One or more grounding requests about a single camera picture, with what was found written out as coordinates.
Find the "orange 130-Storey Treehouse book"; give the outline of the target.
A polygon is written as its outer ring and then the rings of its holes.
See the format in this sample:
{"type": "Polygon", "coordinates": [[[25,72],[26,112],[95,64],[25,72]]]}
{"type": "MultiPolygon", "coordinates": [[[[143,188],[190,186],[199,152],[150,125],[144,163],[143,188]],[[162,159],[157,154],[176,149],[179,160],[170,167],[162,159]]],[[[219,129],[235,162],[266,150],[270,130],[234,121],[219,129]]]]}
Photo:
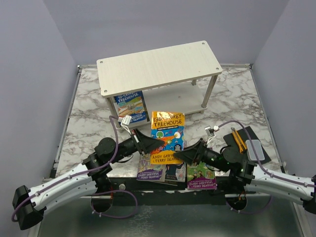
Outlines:
{"type": "Polygon", "coordinates": [[[150,163],[155,165],[182,164],[174,156],[184,147],[185,115],[180,112],[153,111],[151,137],[162,141],[162,145],[150,154],[150,163]]]}

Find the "white two-tier wooden shelf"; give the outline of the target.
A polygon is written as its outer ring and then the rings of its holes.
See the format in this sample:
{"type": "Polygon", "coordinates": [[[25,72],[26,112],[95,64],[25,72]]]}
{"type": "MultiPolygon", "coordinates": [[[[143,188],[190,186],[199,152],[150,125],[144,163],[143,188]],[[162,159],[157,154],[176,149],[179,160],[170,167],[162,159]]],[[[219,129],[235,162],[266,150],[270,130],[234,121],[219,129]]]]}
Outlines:
{"type": "Polygon", "coordinates": [[[115,96],[142,91],[153,111],[204,113],[223,69],[206,41],[99,59],[101,96],[117,117],[115,96]]]}

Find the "blue 91-Storey Treehouse book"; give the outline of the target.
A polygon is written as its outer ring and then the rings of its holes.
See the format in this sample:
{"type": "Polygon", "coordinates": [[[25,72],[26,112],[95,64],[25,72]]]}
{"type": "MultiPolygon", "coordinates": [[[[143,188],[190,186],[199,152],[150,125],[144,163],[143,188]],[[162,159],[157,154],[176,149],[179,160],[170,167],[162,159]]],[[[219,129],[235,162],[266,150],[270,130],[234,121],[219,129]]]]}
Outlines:
{"type": "Polygon", "coordinates": [[[117,95],[114,100],[119,117],[131,116],[130,126],[142,125],[150,121],[142,91],[117,95]]]}

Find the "grey rectangular case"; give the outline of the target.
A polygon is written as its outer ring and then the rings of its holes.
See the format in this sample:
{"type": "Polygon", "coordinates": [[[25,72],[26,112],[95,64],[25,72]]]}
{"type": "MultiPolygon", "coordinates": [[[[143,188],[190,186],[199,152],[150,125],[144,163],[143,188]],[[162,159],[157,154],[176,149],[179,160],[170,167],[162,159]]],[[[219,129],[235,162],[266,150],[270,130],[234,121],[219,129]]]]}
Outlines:
{"type": "Polygon", "coordinates": [[[264,161],[265,156],[259,140],[252,140],[253,146],[251,145],[250,140],[246,140],[245,144],[247,146],[247,157],[249,161],[264,161]]]}

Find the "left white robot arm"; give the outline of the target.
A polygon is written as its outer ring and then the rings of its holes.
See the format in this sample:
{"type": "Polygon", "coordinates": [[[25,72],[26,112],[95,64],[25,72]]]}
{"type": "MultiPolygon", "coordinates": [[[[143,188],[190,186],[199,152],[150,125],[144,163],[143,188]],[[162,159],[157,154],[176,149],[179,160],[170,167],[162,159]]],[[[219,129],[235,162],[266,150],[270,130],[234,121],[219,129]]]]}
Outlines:
{"type": "Polygon", "coordinates": [[[25,185],[17,188],[12,201],[12,222],[17,222],[21,230],[27,230],[56,207],[83,196],[111,191],[107,174],[112,171],[112,163],[135,152],[149,154],[163,144],[162,140],[146,136],[138,129],[132,130],[130,138],[122,142],[117,138],[103,138],[94,152],[69,172],[32,188],[25,185]]]}

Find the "Little Women dark book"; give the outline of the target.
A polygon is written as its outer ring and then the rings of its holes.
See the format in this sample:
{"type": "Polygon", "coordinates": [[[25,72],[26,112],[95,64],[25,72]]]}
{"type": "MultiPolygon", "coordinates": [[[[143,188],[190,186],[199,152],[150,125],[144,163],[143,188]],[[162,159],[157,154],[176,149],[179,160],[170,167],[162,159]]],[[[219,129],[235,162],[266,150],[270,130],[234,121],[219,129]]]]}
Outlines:
{"type": "Polygon", "coordinates": [[[185,182],[186,181],[186,165],[182,164],[167,164],[165,166],[165,181],[170,182],[185,182]]]}

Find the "purple 117-Storey Treehouse book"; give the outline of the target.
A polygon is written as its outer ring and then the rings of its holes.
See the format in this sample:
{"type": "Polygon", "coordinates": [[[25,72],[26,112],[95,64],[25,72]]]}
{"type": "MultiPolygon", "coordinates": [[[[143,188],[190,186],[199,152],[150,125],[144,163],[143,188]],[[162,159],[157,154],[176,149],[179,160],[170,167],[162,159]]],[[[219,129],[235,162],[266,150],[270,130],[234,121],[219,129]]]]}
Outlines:
{"type": "Polygon", "coordinates": [[[216,190],[215,172],[210,170],[203,162],[195,166],[187,164],[187,189],[216,190]]]}

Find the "thin dark patterned book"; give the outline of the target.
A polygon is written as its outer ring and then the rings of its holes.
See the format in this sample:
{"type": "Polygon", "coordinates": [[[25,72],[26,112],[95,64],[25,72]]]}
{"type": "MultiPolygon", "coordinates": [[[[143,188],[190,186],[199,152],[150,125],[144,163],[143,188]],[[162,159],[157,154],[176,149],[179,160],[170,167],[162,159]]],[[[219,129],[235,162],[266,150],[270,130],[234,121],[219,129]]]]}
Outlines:
{"type": "Polygon", "coordinates": [[[155,183],[155,184],[159,184],[159,185],[169,185],[169,186],[178,186],[178,183],[177,182],[174,182],[174,181],[164,181],[164,182],[161,182],[161,181],[151,181],[152,183],[155,183]]]}

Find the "yellow utility knife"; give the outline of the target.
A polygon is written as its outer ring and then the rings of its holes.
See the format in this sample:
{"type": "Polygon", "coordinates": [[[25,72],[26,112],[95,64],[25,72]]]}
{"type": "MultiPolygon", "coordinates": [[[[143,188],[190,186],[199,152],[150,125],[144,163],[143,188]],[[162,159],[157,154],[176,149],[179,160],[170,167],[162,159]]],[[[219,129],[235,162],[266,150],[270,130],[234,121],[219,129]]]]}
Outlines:
{"type": "Polygon", "coordinates": [[[239,148],[239,152],[241,154],[244,154],[247,151],[246,144],[244,143],[241,136],[239,135],[239,133],[236,131],[236,129],[234,127],[231,127],[231,131],[232,131],[233,138],[234,138],[234,140],[239,148]]]}

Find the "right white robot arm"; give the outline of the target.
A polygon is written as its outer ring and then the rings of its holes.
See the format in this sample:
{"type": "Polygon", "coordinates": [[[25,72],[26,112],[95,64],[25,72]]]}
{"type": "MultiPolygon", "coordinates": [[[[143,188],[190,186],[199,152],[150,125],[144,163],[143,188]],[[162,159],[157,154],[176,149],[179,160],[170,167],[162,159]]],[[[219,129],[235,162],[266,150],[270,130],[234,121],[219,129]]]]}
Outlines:
{"type": "Polygon", "coordinates": [[[200,139],[192,146],[175,152],[174,156],[188,165],[203,162],[215,169],[229,172],[220,188],[227,193],[260,192],[284,198],[316,213],[316,178],[304,178],[262,168],[250,161],[234,147],[226,147],[218,153],[200,139]]]}

